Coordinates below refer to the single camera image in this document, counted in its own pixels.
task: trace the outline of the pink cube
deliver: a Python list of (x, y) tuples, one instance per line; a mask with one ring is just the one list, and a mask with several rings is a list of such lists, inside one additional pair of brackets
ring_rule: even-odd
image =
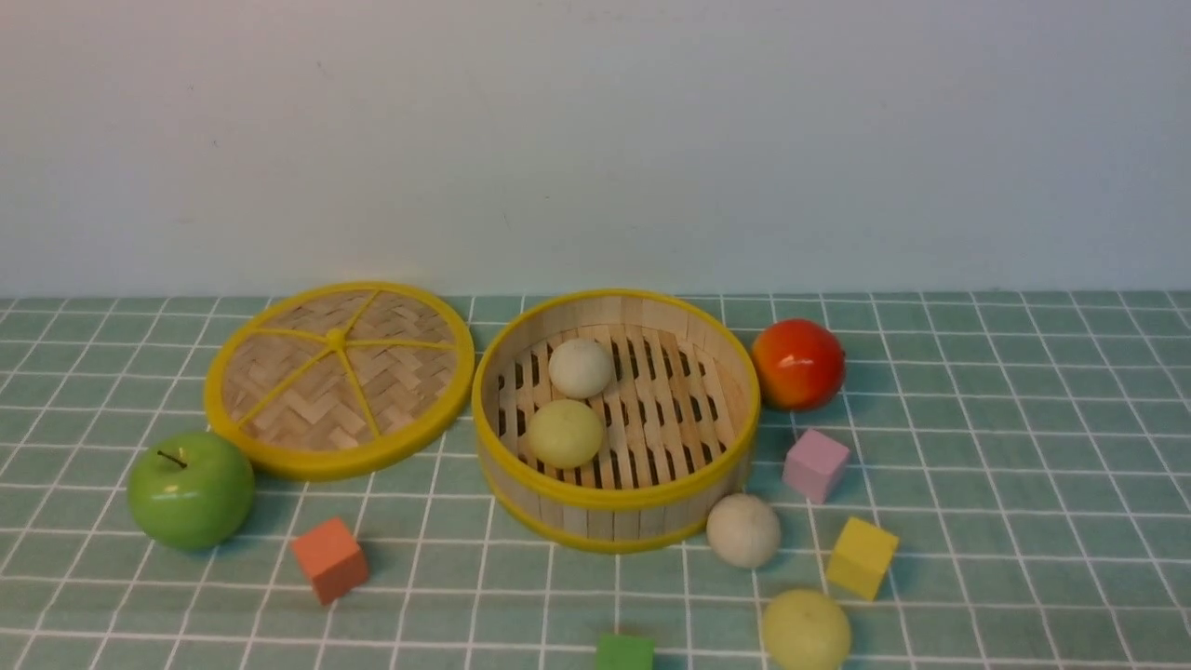
[(781, 481), (807, 500), (823, 505), (843, 480), (850, 456), (848, 447), (818, 431), (807, 431), (786, 455)]

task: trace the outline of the white ball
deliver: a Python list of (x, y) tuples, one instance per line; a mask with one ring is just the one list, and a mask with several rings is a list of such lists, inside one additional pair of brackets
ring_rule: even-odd
[(598, 395), (612, 378), (616, 368), (599, 343), (587, 339), (567, 340), (554, 350), (549, 365), (550, 383), (568, 399), (585, 400)]
[(729, 565), (760, 568), (778, 553), (781, 544), (778, 514), (756, 496), (727, 496), (707, 516), (707, 544)]

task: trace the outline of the yellow cube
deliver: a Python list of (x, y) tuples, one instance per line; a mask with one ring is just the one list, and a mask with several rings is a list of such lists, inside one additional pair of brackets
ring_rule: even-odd
[(865, 600), (877, 600), (897, 545), (897, 536), (862, 519), (849, 518), (831, 550), (827, 578)]

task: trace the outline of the orange cube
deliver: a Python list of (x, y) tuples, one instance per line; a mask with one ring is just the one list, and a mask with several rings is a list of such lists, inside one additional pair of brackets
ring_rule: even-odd
[(338, 516), (294, 540), (291, 550), (324, 606), (368, 581), (364, 552)]

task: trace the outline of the ball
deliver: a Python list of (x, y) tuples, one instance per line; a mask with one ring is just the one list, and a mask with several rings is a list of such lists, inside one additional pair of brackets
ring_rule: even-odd
[(604, 445), (604, 421), (579, 401), (551, 401), (529, 420), (525, 439), (542, 463), (562, 470), (579, 468)]
[(793, 589), (765, 608), (761, 644), (781, 670), (836, 670), (852, 652), (852, 625), (830, 596)]
[(554, 388), (575, 400), (598, 395), (616, 377), (612, 355), (599, 343), (586, 338), (559, 345), (550, 356), (548, 368)]
[(729, 565), (747, 570), (760, 568), (778, 553), (781, 544), (778, 514), (756, 496), (727, 496), (707, 516), (707, 544)]

